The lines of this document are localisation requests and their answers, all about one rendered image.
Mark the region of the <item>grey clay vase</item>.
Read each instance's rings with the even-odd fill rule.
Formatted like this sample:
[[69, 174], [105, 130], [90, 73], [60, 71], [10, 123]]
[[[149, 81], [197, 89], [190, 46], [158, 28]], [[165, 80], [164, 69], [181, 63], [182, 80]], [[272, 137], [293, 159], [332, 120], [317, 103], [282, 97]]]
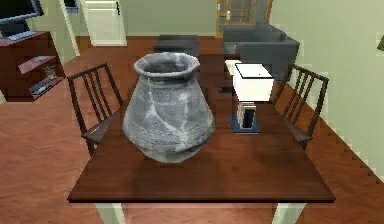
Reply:
[[215, 120], [197, 81], [199, 60], [186, 53], [147, 54], [134, 63], [138, 81], [122, 129], [147, 157], [181, 163], [215, 131]]

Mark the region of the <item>blue flat book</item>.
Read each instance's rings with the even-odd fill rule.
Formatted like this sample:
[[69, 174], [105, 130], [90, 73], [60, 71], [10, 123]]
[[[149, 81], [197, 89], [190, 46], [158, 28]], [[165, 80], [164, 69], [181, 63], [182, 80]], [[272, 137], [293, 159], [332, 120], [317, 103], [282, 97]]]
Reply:
[[253, 125], [251, 128], [242, 128], [238, 123], [237, 115], [229, 115], [232, 132], [235, 134], [258, 134], [261, 132], [261, 129], [256, 121], [256, 118], [253, 118]]

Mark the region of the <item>dark brown wooden table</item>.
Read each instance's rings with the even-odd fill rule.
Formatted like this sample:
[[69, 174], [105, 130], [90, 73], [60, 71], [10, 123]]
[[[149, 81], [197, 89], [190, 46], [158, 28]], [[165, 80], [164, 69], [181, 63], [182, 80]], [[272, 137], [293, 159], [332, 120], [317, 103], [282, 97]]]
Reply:
[[274, 203], [273, 224], [295, 224], [306, 204], [335, 197], [281, 115], [271, 104], [257, 107], [258, 134], [235, 134], [230, 116], [237, 107], [221, 86], [231, 85], [224, 58], [200, 58], [199, 81], [213, 111], [216, 130], [190, 159], [164, 164], [146, 157], [124, 135], [119, 109], [104, 138], [68, 196], [71, 203], [95, 203], [108, 221], [120, 219], [124, 203]]

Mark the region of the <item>white box lamp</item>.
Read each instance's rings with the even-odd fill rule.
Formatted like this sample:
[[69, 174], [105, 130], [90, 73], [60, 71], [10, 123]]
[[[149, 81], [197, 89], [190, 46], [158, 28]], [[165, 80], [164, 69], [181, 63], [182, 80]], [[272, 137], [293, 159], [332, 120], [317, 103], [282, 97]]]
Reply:
[[235, 64], [233, 86], [239, 101], [238, 123], [242, 128], [252, 127], [256, 103], [270, 100], [273, 82], [274, 78], [262, 64]]

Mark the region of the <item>dark low coffee table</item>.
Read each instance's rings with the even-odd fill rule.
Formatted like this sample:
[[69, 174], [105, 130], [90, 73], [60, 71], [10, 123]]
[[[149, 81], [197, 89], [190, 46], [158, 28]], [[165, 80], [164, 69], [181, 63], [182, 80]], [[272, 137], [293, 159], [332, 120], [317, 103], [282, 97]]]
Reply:
[[197, 35], [160, 35], [153, 50], [155, 53], [178, 52], [198, 57], [199, 38]]

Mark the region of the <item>dark grey sofa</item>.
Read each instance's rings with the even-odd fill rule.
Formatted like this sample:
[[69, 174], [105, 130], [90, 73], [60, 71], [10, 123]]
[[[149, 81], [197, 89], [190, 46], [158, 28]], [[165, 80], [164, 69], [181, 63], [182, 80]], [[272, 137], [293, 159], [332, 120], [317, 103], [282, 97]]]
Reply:
[[270, 24], [226, 25], [223, 53], [244, 63], [262, 64], [276, 81], [283, 81], [296, 60], [300, 43]]

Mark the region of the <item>dark wooden slat chair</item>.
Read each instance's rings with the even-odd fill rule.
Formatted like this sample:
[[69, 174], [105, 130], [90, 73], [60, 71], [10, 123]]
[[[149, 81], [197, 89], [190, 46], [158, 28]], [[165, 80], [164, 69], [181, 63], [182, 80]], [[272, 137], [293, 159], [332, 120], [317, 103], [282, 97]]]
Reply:
[[[292, 94], [283, 111], [282, 119], [302, 149], [306, 150], [308, 142], [313, 139], [315, 125], [317, 124], [318, 118], [320, 117], [320, 113], [323, 108], [329, 79], [306, 68], [291, 64], [286, 75], [284, 76], [282, 83], [277, 89], [276, 95], [272, 98], [273, 105], [276, 105], [280, 99], [284, 88], [287, 86], [288, 81], [293, 74], [293, 71], [296, 71], [298, 76], [292, 90]], [[303, 130], [297, 125], [297, 121], [301, 115], [301, 112], [303, 111], [304, 104], [306, 103], [306, 100], [315, 81], [321, 82], [321, 89], [319, 91], [316, 108], [313, 112], [308, 128]]]
[[[94, 154], [97, 145], [103, 139], [114, 116], [114, 112], [111, 110], [110, 104], [107, 101], [102, 87], [99, 73], [100, 70], [105, 71], [109, 84], [113, 90], [113, 93], [118, 103], [122, 104], [122, 96], [117, 88], [117, 85], [113, 79], [112, 73], [107, 63], [97, 65], [95, 67], [84, 70], [67, 78], [72, 105], [80, 128], [81, 137], [86, 141], [90, 156]], [[83, 80], [86, 92], [88, 94], [88, 98], [91, 102], [92, 108], [98, 120], [98, 123], [91, 128], [86, 127], [83, 114], [78, 102], [77, 92], [75, 88], [75, 80], [79, 78]]]

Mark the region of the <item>wooden framed glass door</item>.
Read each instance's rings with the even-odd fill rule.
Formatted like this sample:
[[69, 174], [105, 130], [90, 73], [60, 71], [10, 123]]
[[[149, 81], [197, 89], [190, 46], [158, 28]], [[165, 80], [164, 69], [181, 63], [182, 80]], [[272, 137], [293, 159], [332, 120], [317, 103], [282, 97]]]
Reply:
[[223, 36], [226, 25], [268, 23], [273, 0], [216, 0], [216, 33]]

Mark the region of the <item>white room door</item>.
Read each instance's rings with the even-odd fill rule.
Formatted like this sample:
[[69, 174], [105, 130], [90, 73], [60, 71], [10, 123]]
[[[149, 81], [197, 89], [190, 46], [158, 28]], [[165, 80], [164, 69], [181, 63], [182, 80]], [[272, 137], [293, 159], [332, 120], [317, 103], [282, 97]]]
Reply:
[[116, 0], [81, 0], [93, 46], [126, 46], [123, 17], [117, 15]]

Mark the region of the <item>reddish brown shelf unit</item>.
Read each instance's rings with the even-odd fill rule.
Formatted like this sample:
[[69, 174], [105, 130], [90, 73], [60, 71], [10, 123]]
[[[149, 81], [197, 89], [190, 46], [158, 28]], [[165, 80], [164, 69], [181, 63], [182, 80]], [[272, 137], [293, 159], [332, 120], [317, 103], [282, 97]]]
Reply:
[[7, 102], [33, 102], [30, 88], [48, 82], [53, 88], [66, 78], [49, 31], [19, 40], [0, 39], [0, 92]]

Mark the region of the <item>black television set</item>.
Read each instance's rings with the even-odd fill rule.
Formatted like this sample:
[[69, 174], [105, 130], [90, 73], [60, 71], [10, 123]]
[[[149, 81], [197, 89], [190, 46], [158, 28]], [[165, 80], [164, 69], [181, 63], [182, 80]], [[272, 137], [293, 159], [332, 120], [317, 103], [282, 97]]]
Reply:
[[43, 14], [40, 0], [0, 0], [0, 34], [12, 41], [34, 35], [26, 20]]

